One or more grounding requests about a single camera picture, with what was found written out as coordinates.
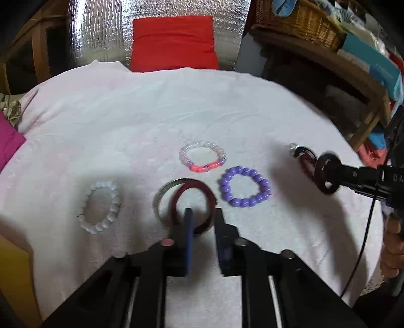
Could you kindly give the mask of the person right hand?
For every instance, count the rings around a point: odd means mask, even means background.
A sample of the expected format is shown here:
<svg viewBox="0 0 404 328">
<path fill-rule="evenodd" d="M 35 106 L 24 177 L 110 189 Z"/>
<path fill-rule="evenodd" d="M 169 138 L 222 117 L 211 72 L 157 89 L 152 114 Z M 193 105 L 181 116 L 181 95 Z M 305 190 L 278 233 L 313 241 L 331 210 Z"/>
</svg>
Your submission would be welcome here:
<svg viewBox="0 0 404 328">
<path fill-rule="evenodd" d="M 403 270 L 403 240 L 399 236 L 400 231 L 400 223 L 390 215 L 386 221 L 380 259 L 382 275 L 385 278 L 395 278 Z"/>
</svg>

